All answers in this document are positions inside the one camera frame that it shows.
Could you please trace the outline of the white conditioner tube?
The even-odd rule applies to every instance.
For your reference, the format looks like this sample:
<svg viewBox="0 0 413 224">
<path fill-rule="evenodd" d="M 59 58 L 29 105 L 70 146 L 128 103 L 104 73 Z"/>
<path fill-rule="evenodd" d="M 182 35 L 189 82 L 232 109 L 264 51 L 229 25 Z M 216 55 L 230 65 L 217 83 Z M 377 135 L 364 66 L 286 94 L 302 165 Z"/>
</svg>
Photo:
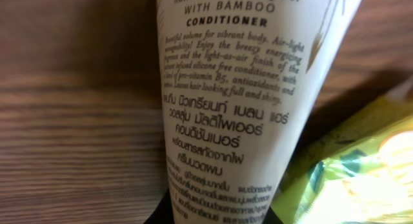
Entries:
<svg viewBox="0 0 413 224">
<path fill-rule="evenodd" d="M 157 0 L 174 221 L 262 223 L 362 0 Z"/>
</svg>

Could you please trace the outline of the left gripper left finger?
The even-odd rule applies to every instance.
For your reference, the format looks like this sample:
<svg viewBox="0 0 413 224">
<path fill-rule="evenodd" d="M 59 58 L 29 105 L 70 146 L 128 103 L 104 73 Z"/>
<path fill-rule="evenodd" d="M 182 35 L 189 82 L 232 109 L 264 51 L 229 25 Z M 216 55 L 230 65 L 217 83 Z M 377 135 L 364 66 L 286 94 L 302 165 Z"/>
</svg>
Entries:
<svg viewBox="0 0 413 224">
<path fill-rule="evenodd" d="M 165 195 L 159 202 L 158 206 L 144 222 L 144 224 L 174 224 L 174 215 L 169 189 L 165 192 Z"/>
</svg>

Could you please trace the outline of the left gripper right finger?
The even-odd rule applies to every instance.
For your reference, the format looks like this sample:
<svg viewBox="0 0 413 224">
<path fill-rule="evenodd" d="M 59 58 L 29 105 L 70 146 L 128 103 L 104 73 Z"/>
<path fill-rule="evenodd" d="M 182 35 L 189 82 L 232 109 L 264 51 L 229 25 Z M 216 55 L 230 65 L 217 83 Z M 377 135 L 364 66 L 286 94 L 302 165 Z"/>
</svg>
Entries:
<svg viewBox="0 0 413 224">
<path fill-rule="evenodd" d="M 277 217 L 276 213 L 269 208 L 263 220 L 263 224 L 283 224 L 283 222 Z"/>
</svg>

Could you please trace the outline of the green juice carton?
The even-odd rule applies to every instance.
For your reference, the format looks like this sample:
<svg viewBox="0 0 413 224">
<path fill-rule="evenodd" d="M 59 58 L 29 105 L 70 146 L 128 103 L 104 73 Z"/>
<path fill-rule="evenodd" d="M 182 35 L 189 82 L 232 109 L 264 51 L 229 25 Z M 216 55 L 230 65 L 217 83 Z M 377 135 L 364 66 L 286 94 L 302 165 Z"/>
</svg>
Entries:
<svg viewBox="0 0 413 224">
<path fill-rule="evenodd" d="M 412 84 L 293 159 L 272 210 L 283 223 L 411 223 Z"/>
</svg>

